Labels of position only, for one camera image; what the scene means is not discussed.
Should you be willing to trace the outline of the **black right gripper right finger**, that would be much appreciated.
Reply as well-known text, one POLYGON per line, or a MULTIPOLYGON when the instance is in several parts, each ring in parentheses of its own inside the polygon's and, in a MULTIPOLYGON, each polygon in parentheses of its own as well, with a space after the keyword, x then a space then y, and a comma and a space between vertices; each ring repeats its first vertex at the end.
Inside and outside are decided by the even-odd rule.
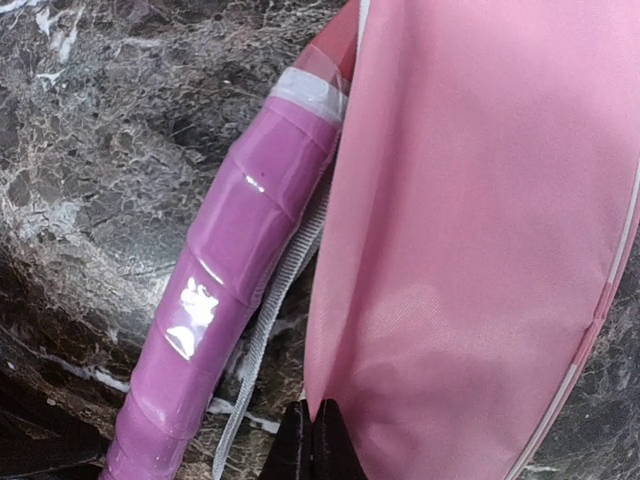
POLYGON ((367 480, 339 405, 323 400, 312 426, 312 478, 367 480))

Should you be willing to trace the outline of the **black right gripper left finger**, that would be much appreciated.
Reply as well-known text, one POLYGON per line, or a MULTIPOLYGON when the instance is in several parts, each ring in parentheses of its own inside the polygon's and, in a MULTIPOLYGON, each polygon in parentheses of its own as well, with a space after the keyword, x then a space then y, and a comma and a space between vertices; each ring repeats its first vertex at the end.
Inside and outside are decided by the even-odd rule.
POLYGON ((310 480, 312 422, 305 400, 290 403, 259 475, 260 480, 310 480))

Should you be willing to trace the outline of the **pink racket cover bag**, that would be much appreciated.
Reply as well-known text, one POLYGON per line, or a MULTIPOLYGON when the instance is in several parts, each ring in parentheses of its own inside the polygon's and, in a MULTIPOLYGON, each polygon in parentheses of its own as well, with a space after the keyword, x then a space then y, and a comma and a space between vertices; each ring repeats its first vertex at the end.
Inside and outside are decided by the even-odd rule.
POLYGON ((307 323, 367 479, 515 479, 639 220, 635 1, 355 1, 307 323))

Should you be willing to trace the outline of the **pink badminton racket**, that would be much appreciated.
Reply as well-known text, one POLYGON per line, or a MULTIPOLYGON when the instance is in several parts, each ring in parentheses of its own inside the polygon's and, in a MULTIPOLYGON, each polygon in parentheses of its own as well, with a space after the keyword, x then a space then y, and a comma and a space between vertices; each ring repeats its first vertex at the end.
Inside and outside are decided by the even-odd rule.
POLYGON ((223 432, 220 475, 273 323, 314 255, 353 78, 358 9, 346 3, 286 68, 232 144, 189 228, 131 376, 105 479, 172 479, 252 317, 241 392, 223 432))

